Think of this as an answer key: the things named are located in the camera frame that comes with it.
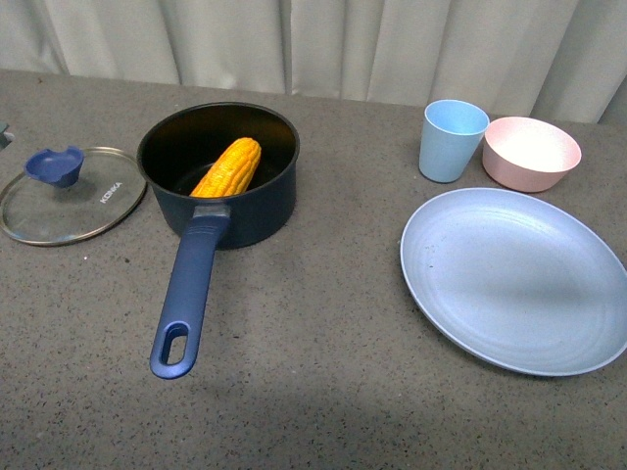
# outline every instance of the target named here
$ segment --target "saucepan handle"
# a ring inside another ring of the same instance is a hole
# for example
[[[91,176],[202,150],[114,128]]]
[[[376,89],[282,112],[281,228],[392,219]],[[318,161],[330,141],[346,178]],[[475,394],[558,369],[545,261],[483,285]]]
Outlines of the saucepan handle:
[[[196,362],[214,254],[229,223],[227,207],[199,206],[181,237],[150,355],[150,368],[157,377],[176,379]],[[169,363],[172,342],[181,336],[186,337],[183,357]]]

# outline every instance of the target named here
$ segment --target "pink bowl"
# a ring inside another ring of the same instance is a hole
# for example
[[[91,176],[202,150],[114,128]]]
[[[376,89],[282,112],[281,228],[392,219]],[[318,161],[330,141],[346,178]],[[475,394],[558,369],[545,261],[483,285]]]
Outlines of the pink bowl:
[[[581,162],[581,149],[563,130],[530,117],[502,117],[486,130],[483,167],[503,186],[545,191]]]

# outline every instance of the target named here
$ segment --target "light blue plate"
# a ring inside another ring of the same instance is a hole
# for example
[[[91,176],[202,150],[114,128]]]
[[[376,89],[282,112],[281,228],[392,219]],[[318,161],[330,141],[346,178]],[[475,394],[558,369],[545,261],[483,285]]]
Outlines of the light blue plate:
[[[583,374],[627,349],[627,271],[568,213],[531,196],[471,188],[410,218],[401,263],[427,318],[505,369]]]

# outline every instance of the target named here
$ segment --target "brand text on lid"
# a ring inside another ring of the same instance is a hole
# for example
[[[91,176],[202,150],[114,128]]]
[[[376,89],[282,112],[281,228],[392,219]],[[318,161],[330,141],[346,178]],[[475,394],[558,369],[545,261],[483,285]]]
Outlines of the brand text on lid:
[[[107,204],[107,201],[109,201],[109,198],[111,198],[114,195],[114,193],[118,191],[118,188],[120,186],[121,186],[121,183],[114,184],[109,191],[103,194],[102,198],[100,198],[100,202],[102,204]]]

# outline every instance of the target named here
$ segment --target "glass lid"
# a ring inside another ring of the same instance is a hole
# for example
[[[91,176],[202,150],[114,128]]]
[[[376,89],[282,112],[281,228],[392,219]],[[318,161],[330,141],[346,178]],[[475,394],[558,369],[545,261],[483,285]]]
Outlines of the glass lid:
[[[145,191],[135,159],[118,149],[45,150],[0,193],[0,227],[30,245],[66,245],[120,222]]]

